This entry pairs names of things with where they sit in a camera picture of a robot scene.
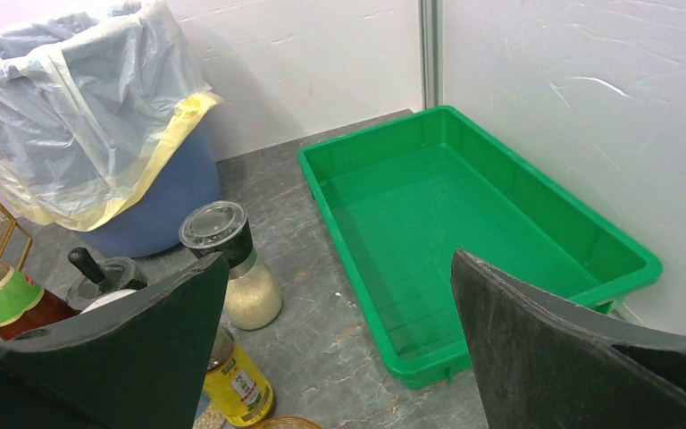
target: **clear plastic lid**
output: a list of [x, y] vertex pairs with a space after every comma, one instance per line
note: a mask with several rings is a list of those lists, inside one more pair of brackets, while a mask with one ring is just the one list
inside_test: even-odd
[[229, 241], [246, 224], [246, 210], [231, 201], [198, 208], [180, 226], [180, 242], [189, 248], [211, 248]]

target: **yellow label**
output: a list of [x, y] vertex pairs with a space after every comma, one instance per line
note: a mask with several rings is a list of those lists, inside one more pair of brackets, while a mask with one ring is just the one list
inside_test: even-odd
[[272, 409], [270, 383], [237, 341], [227, 362], [206, 373], [204, 390], [235, 427], [254, 425]]

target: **plastic tray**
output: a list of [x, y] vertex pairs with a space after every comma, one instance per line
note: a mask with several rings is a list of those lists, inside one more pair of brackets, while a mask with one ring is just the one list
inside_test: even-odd
[[452, 107], [298, 158], [385, 366], [411, 389], [471, 365], [449, 280], [457, 248], [602, 313], [661, 275], [653, 254]]

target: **label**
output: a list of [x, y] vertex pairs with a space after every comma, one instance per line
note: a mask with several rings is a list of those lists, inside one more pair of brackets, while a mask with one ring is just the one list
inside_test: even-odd
[[43, 287], [14, 268], [0, 281], [0, 326], [16, 322], [43, 298]]
[[206, 373], [204, 390], [235, 427], [262, 421], [271, 411], [274, 399], [264, 374], [237, 342], [227, 363]]

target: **white lid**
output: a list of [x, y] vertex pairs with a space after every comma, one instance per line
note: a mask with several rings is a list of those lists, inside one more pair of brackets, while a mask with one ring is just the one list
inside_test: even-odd
[[90, 310], [95, 310], [101, 306], [105, 306], [106, 304], [109, 304], [112, 301], [116, 301], [117, 299], [120, 299], [122, 297], [127, 297], [131, 293], [135, 293], [136, 290], [134, 289], [123, 289], [123, 290], [115, 290], [114, 292], [107, 293], [103, 297], [93, 301], [90, 303], [89, 306], [87, 306], [83, 311], [80, 313], [87, 313]]

